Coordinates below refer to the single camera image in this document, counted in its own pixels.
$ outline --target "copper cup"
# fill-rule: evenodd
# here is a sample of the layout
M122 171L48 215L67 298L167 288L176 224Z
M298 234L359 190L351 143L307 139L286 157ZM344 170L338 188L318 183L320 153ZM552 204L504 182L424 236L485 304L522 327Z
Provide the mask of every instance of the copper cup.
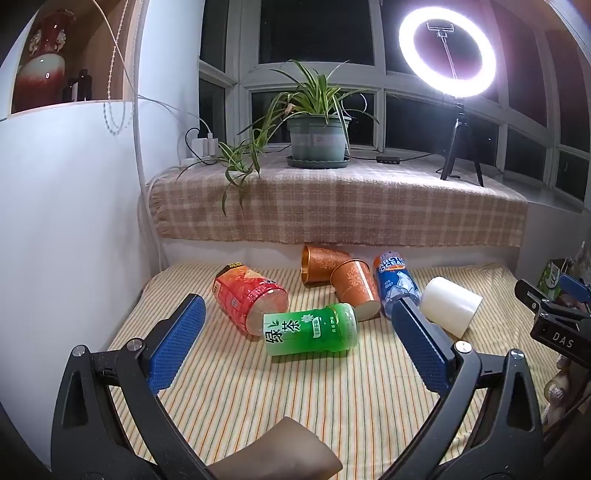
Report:
M378 288L369 265L362 260L341 263L330 276L330 283L340 301L349 303L355 310L358 322L375 317L382 306Z
M333 270L350 259L346 252L305 245L301 253L301 280L304 284L328 282Z

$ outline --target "blue gripper pad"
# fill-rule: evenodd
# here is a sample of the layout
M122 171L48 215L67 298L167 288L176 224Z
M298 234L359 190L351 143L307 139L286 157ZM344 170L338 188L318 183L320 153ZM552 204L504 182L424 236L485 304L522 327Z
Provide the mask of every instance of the blue gripper pad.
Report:
M170 387L178 369L205 323L205 301L198 295L187 297L168 320L174 324L150 357L148 386L153 394Z
M589 290L586 285L576 281L573 277L563 273L558 280L558 284L562 290L572 295L575 300L581 303L591 303L591 297L589 297Z
M450 388L449 365L436 346L436 339L426 331L428 327L401 300L392 306L391 322L427 389L440 395L446 393Z

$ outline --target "dark bottle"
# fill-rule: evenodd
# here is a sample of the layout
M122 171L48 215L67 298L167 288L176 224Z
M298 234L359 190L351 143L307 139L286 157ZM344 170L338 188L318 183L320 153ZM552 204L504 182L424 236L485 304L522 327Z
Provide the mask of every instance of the dark bottle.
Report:
M92 77L88 75L88 70L81 70L76 82L78 83L77 101L92 100Z
M68 79L68 84L61 91L61 102L68 103L72 101L72 87L76 83L76 79Z

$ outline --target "ring light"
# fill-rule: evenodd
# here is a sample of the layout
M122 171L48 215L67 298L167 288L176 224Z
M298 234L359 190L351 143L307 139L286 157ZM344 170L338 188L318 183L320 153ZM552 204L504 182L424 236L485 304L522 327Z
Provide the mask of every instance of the ring light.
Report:
M482 57L482 68L468 80L451 79L437 73L419 56L414 45L414 34L428 20L445 20L463 28L476 42ZM465 98L484 92L495 79L495 52L486 35L474 22L459 13L441 7L419 8L411 12L400 25L400 49L404 60L414 73L429 86L455 98Z

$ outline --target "green flower pot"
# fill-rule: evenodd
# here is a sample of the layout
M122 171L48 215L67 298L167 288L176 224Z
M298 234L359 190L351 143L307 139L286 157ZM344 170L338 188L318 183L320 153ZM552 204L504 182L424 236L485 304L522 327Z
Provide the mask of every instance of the green flower pot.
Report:
M350 118L345 118L347 127ZM291 158L287 163L299 168L343 168L346 140L339 117L323 115L302 115L287 121L291 136Z

